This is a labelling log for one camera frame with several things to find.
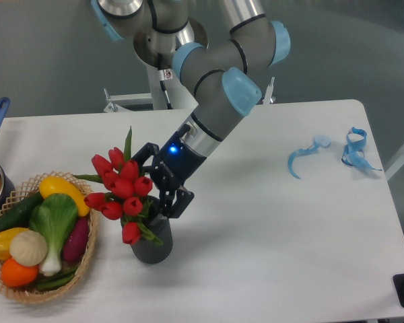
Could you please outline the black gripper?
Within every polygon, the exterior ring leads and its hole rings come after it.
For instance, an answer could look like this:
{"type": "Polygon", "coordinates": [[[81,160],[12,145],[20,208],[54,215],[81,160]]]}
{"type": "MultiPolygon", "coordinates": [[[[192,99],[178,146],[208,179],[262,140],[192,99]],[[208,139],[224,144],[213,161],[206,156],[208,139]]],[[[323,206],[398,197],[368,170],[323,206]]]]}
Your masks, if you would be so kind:
{"type": "Polygon", "coordinates": [[[161,220],[178,219],[190,205],[195,194],[185,187],[184,182],[207,159],[196,154],[187,147],[175,132],[171,138],[159,148],[155,143],[146,143],[132,156],[132,160],[142,168],[144,163],[153,157],[150,177],[159,190],[160,197],[154,198],[149,208],[149,224],[155,225],[161,220]]]}

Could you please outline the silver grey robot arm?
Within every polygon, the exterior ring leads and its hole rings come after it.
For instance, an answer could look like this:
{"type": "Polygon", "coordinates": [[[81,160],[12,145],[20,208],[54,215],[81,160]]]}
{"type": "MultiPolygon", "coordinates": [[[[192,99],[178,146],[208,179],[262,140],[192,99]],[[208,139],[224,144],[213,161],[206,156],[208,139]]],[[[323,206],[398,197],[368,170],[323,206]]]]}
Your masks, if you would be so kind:
{"type": "Polygon", "coordinates": [[[147,223],[180,217],[194,195],[184,187],[200,165],[262,99],[250,72],[268,68],[290,52],[290,36],[267,19],[260,1],[221,1],[230,39],[208,49],[197,42],[186,1],[93,1],[114,39],[145,33],[154,66],[172,69],[197,101],[164,146],[146,144],[135,154],[160,195],[147,223]]]}

